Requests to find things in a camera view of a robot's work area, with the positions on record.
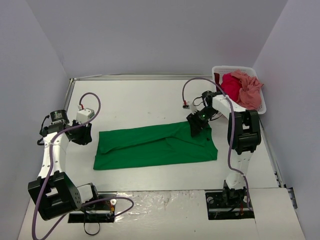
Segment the green t shirt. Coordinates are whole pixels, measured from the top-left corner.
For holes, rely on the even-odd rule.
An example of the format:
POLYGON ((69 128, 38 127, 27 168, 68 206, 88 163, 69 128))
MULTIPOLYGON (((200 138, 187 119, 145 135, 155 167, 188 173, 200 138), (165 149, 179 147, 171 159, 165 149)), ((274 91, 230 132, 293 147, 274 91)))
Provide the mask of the green t shirt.
POLYGON ((218 150, 207 126, 191 136, 187 121, 99 132, 93 169, 143 168, 216 161, 218 150))

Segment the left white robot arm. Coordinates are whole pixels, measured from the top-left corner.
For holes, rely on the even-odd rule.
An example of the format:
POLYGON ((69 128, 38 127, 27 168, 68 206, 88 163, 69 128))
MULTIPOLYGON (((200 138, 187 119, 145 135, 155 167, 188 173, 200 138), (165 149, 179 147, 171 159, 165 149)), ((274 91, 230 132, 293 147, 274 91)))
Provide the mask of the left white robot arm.
POLYGON ((37 145, 44 147, 43 160, 36 180, 28 183, 28 192, 37 212, 45 221, 80 209, 82 200, 77 187, 66 174, 67 147, 69 142, 85 146, 92 142, 89 122, 94 110, 81 108, 73 121, 69 121, 64 109, 45 116, 48 126, 41 125, 37 145))

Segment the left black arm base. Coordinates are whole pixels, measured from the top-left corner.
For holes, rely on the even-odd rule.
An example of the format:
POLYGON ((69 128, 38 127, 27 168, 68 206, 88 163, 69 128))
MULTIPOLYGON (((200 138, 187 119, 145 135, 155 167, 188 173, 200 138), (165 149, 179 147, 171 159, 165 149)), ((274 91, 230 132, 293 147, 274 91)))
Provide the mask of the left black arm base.
POLYGON ((110 200, 90 204, 70 213, 67 222, 69 224, 113 223, 117 204, 115 197, 115 193, 100 193, 99 199, 110 198, 110 200))

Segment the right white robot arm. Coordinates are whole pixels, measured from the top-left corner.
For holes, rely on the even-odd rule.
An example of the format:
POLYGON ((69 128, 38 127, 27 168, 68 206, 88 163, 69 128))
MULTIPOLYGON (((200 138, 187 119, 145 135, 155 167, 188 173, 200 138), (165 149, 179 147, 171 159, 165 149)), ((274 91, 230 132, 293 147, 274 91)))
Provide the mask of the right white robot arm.
POLYGON ((200 98, 204 108, 195 108, 186 118, 192 137, 198 136, 216 113, 228 119, 227 164, 230 172, 224 180, 221 199, 226 206, 232 207, 247 193, 246 175, 250 159, 262 140, 259 114, 240 106, 221 92, 208 90, 200 98))

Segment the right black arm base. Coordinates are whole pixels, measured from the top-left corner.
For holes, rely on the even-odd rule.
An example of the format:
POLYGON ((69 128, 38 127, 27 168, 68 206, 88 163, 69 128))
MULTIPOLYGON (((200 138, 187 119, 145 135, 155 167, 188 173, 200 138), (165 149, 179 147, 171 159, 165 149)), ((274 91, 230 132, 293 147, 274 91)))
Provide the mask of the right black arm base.
POLYGON ((222 191, 205 192, 207 217, 210 221, 254 219, 255 214, 247 206, 247 197, 236 196, 230 203, 223 197, 222 191))

